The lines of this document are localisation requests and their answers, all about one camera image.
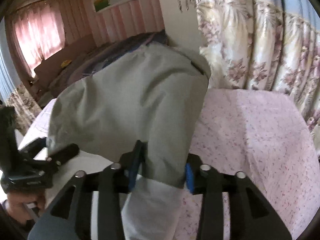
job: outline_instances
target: black clamp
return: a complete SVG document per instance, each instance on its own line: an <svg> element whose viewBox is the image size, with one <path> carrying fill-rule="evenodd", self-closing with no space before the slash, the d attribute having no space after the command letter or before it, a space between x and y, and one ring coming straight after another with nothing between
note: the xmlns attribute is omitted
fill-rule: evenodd
<svg viewBox="0 0 320 240"><path fill-rule="evenodd" d="M23 149L18 150L14 124L13 107L0 108L0 170L3 171L0 185L7 194L11 191L34 192L51 188L52 177L59 167L78 155L79 147L70 144L57 151L46 161L34 160L34 157L46 147L46 138L37 138ZM25 207L34 220L37 220L38 208L34 203L25 203Z"/></svg>
<svg viewBox="0 0 320 240"><path fill-rule="evenodd" d="M292 240L279 215L244 172L219 173L189 154L186 181L191 194L203 194L197 240L223 239L223 192L229 193L232 240Z"/></svg>

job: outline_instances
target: person's hand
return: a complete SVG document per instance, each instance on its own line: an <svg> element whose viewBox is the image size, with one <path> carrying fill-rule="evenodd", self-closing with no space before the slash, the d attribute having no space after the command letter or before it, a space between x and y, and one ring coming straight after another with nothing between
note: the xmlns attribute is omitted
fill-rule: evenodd
<svg viewBox="0 0 320 240"><path fill-rule="evenodd" d="M44 211L45 197L43 190L35 193L21 193L13 191L8 193L7 197L7 213L23 226L27 223L27 220L32 219L27 209L24 207L24 203L27 204L34 202L40 209L39 214Z"/></svg>

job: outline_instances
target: yellow object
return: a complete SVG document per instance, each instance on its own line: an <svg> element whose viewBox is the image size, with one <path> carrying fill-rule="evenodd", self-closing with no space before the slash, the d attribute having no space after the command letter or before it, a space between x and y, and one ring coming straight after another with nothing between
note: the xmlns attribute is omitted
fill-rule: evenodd
<svg viewBox="0 0 320 240"><path fill-rule="evenodd" d="M65 67L68 66L71 62L72 62L72 60L65 60L64 62L62 62L61 68L65 68Z"/></svg>

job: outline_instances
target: wooden headboard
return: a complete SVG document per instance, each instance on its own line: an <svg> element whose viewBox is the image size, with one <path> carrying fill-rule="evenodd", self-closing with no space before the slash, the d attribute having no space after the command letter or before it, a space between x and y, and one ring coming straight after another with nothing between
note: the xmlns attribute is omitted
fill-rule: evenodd
<svg viewBox="0 0 320 240"><path fill-rule="evenodd" d="M35 73L39 78L39 84L44 89L48 89L50 83L59 75L63 61L74 60L80 54L88 53L96 47L92 34L84 36L64 47L35 68Z"/></svg>

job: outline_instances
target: pink floral bedsheet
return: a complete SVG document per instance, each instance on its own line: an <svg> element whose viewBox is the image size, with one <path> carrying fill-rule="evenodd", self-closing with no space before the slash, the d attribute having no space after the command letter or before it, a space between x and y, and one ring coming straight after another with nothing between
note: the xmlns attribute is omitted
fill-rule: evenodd
<svg viewBox="0 0 320 240"><path fill-rule="evenodd" d="M218 171L244 171L296 239L320 206L320 170L308 127L289 97L266 91L207 92L190 152ZM187 192L174 240L196 239L201 196ZM230 239L224 194L224 239Z"/></svg>

